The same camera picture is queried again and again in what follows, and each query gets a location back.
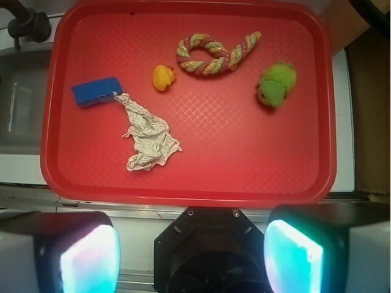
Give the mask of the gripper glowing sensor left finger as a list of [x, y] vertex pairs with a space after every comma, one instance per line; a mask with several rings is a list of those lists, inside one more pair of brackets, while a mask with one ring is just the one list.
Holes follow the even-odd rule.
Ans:
[[103, 212], [1, 213], [1, 292], [115, 292], [119, 270]]

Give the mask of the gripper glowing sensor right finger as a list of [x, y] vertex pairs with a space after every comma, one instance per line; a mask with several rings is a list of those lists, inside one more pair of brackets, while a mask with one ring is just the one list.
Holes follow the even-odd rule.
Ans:
[[390, 206], [279, 205], [263, 251], [273, 292], [390, 292]]

